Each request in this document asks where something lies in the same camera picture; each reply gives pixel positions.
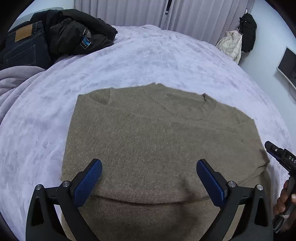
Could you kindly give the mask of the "person right hand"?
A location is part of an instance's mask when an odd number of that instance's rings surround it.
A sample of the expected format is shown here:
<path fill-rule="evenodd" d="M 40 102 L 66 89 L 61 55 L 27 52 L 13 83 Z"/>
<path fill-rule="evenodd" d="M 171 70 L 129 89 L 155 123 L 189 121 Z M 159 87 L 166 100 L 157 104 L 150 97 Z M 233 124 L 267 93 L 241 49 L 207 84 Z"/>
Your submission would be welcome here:
<path fill-rule="evenodd" d="M 289 180 L 285 181 L 283 189 L 281 190 L 281 193 L 280 193 L 280 197 L 277 199 L 277 202 L 273 207 L 274 215 L 278 215 L 279 213 L 282 213 L 285 210 L 285 202 L 287 201 L 289 196 L 287 193 L 288 185 L 289 185 Z M 291 202 L 295 204 L 295 201 L 296 201 L 295 194 L 292 194 Z M 292 212 L 289 218 L 292 219 L 292 222 L 295 220 L 295 210 Z"/>

